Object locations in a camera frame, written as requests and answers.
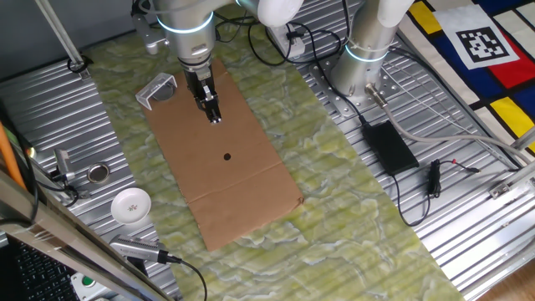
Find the orange rod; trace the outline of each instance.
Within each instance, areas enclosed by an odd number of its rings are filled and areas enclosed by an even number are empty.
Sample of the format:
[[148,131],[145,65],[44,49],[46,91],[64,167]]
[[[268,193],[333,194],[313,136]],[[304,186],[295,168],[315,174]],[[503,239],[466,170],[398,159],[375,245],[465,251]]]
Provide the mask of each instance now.
[[13,148],[6,135],[6,131],[3,129],[2,122],[0,122],[0,151],[2,151],[3,159],[6,161],[6,166],[8,167],[11,178],[22,188],[27,190],[26,185],[24,185],[23,177],[18,169],[17,160],[15,159],[15,154],[13,154]]

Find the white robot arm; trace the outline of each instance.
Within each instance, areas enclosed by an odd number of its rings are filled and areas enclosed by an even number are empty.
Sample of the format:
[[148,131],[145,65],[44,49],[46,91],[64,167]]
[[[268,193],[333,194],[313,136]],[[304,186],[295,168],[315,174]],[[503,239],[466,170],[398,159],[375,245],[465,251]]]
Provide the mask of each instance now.
[[[217,92],[211,74],[211,50],[216,42],[213,11],[227,4],[244,7],[268,27],[283,26],[291,21],[303,0],[148,0],[136,1],[132,18],[144,38],[149,53],[157,52],[158,42],[164,42],[184,68],[189,90],[200,110],[212,124],[222,120]],[[155,13],[164,29],[165,38],[147,30],[143,13]]]

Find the black power adapter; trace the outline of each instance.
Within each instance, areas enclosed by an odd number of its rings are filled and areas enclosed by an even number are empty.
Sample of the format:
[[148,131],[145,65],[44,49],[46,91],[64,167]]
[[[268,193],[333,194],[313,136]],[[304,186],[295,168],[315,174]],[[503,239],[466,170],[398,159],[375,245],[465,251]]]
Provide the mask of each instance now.
[[378,125],[365,123],[362,135],[389,176],[419,166],[418,160],[389,120]]

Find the red square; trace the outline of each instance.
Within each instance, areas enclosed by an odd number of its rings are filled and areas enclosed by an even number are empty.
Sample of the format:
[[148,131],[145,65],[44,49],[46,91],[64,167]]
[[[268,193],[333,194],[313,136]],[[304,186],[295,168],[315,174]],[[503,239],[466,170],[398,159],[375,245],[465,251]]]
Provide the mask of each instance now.
[[509,39],[508,36],[505,34],[503,36],[520,59],[514,62],[490,66],[488,68],[494,73],[494,76],[500,80],[503,86],[509,89],[517,84],[535,78],[535,64],[514,42],[511,41],[511,39]]

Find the metal table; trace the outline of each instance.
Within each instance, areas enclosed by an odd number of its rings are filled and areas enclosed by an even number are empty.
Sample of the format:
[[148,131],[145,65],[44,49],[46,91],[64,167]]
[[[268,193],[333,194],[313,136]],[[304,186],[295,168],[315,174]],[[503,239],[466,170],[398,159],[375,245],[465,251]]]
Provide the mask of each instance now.
[[[349,0],[349,6],[352,14],[358,3]],[[305,1],[295,20],[307,24],[312,30],[329,29],[340,37],[345,35],[344,14],[339,0]],[[311,59],[310,38],[305,36],[303,41],[307,45],[307,53],[302,59]],[[334,48],[332,39],[326,36],[319,35],[316,43],[320,54]],[[297,68],[333,121],[395,200],[394,182],[384,173],[363,141],[356,118],[343,117],[336,110],[308,66]],[[414,62],[389,54],[385,70],[417,98],[414,99],[399,86],[394,91],[388,91],[392,95],[388,98],[390,108],[410,132],[422,136],[454,135],[464,131],[460,126],[484,135],[487,129],[482,122],[464,104],[446,94]],[[383,88],[392,89],[390,84]],[[91,192],[89,201],[81,201],[72,208],[74,214],[108,241],[119,233],[157,238],[148,217],[138,224],[124,226],[110,215],[114,195],[135,182],[91,80],[82,81],[65,68],[65,62],[61,62],[1,83],[0,96],[5,99],[19,129],[35,144],[37,160],[46,169],[54,167],[53,148],[69,150],[77,169],[74,184]],[[363,106],[361,110],[372,123],[386,120],[383,112],[374,106]],[[453,125],[456,120],[459,126]],[[432,200],[428,218],[414,229],[466,299],[479,297],[497,281],[535,258],[532,250],[526,252],[524,248],[535,237],[532,222],[535,220],[535,196],[531,192],[518,194],[512,191],[493,200],[488,194],[496,183],[511,176],[505,171],[510,166],[497,159],[499,150],[488,150],[484,145],[466,140],[437,144],[406,142],[420,162],[420,168],[398,177],[401,206],[409,221],[418,219],[422,214],[426,174],[431,161],[455,158],[466,166],[482,169],[482,173],[474,175],[453,165],[443,166],[441,197]],[[107,162],[112,173],[105,184],[95,185],[86,180],[85,170],[99,161]],[[147,270],[150,278],[167,293],[178,292],[168,267],[152,264]]]
[[[351,16],[358,6],[358,1],[349,0]],[[340,1],[305,1],[295,19],[311,30],[328,29],[340,37],[345,35]],[[307,45],[307,52],[301,59],[312,59],[310,38],[305,36],[303,41]],[[315,43],[318,55],[328,53],[335,47],[332,38],[321,34],[318,34]],[[365,143],[358,119],[346,118],[339,113],[332,98],[329,98],[329,92],[318,84],[309,66],[297,68],[381,186],[392,200],[396,200],[394,181],[385,174]],[[453,125],[456,119],[462,128],[471,133],[485,135],[485,131],[490,132],[466,105],[454,100],[415,62],[389,54],[384,69],[416,98],[396,84],[395,90],[392,90],[390,78],[388,84],[381,87],[387,95],[391,95],[387,100],[396,119],[411,133],[420,136],[458,135],[464,130]],[[359,109],[372,124],[387,120],[383,111],[375,105],[363,105]],[[408,221],[419,219],[423,213],[431,161],[457,159],[466,166],[481,169],[481,173],[471,174],[453,165],[442,166],[441,197],[431,200],[429,216],[414,228],[446,276],[466,299],[478,298],[492,285],[535,258],[533,248],[524,248],[532,246],[535,238],[533,193],[511,191],[496,200],[488,193],[500,180],[512,175],[506,171],[512,168],[511,165],[497,159],[497,156],[502,156],[499,150],[494,147],[488,150],[484,145],[467,140],[437,144],[411,140],[405,142],[420,162],[420,168],[398,175],[400,203]]]
[[[63,61],[1,83],[0,99],[18,130],[33,144],[35,160],[46,171],[55,169],[54,148],[69,152],[76,170],[71,185],[91,195],[70,208],[83,223],[106,242],[117,234],[158,239],[148,216],[131,225],[119,224],[111,216],[115,195],[135,186],[135,181],[93,80],[82,80],[66,65]],[[110,177],[101,184],[87,179],[87,169],[96,162],[110,167]],[[2,234],[0,242],[5,241]],[[169,266],[145,265],[150,279],[164,292],[180,295]]]

